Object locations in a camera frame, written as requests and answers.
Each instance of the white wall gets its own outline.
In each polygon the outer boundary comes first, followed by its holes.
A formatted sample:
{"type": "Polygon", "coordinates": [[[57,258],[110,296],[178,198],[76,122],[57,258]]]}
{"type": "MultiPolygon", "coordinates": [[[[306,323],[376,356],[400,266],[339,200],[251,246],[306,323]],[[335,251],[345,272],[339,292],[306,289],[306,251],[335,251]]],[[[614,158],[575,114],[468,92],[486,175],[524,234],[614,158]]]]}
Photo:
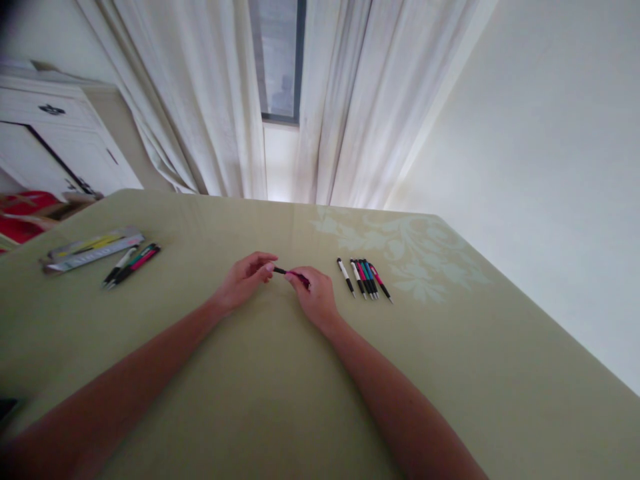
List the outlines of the white wall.
{"type": "Polygon", "coordinates": [[[640,2],[499,2],[388,207],[442,216],[640,393],[640,2]]]}
{"type": "Polygon", "coordinates": [[[300,128],[264,122],[267,199],[293,201],[300,128]]]}
{"type": "Polygon", "coordinates": [[[61,72],[114,83],[98,40],[73,0],[22,0],[6,25],[0,53],[54,66],[61,72]]]}
{"type": "Polygon", "coordinates": [[[24,190],[26,189],[16,182],[12,176],[0,169],[0,193],[20,193],[24,190]]]}

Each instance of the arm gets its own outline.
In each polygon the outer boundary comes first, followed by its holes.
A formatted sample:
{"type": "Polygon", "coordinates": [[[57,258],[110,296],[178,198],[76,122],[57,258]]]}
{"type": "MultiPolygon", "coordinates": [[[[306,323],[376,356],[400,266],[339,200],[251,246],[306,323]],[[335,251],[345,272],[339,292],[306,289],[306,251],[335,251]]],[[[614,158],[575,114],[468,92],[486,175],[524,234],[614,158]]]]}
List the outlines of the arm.
{"type": "Polygon", "coordinates": [[[202,306],[120,360],[18,435],[3,452],[11,478],[97,474],[200,342],[273,276],[275,255],[234,264],[202,306]]]}
{"type": "Polygon", "coordinates": [[[353,330],[335,306],[331,278],[310,267],[285,278],[309,320],[331,343],[355,382],[382,437],[409,478],[486,479],[460,438],[438,410],[378,350],[353,330]]]}

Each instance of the hand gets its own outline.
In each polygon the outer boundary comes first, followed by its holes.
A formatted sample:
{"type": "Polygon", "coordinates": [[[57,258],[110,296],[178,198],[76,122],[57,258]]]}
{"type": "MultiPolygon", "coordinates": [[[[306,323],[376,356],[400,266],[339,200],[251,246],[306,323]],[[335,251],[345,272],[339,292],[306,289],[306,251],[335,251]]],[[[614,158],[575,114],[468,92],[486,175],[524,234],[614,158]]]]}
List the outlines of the hand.
{"type": "Polygon", "coordinates": [[[238,260],[229,270],[222,285],[211,296],[210,302],[224,316],[230,314],[249,300],[261,283],[269,282],[273,276],[272,261],[275,260],[278,260],[276,255],[264,252],[254,252],[238,260]]]}
{"type": "Polygon", "coordinates": [[[310,285],[307,290],[298,277],[288,272],[285,275],[285,279],[293,286],[298,296],[302,310],[312,324],[326,333],[327,328],[343,321],[335,306],[333,283],[330,277],[313,267],[297,267],[290,271],[300,273],[309,280],[310,285]]]}

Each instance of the forearm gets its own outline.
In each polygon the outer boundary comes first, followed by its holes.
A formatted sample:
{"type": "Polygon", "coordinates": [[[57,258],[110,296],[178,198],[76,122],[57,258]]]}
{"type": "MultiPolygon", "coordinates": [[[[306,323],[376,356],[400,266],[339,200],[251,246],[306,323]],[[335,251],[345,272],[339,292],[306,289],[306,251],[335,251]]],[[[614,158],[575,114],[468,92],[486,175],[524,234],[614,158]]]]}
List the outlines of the forearm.
{"type": "Polygon", "coordinates": [[[3,452],[13,476],[94,476],[224,314],[205,303],[48,412],[3,452]]]}
{"type": "Polygon", "coordinates": [[[408,477],[486,478],[436,408],[378,350],[341,319],[321,330],[408,477]]]}

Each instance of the window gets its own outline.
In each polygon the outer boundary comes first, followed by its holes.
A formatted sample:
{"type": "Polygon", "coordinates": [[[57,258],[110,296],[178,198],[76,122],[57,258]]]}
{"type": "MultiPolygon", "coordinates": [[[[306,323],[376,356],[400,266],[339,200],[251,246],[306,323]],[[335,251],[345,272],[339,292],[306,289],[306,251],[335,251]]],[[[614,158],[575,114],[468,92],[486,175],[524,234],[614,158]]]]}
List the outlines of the window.
{"type": "Polygon", "coordinates": [[[298,124],[306,0],[249,0],[264,120],[298,124]]]}

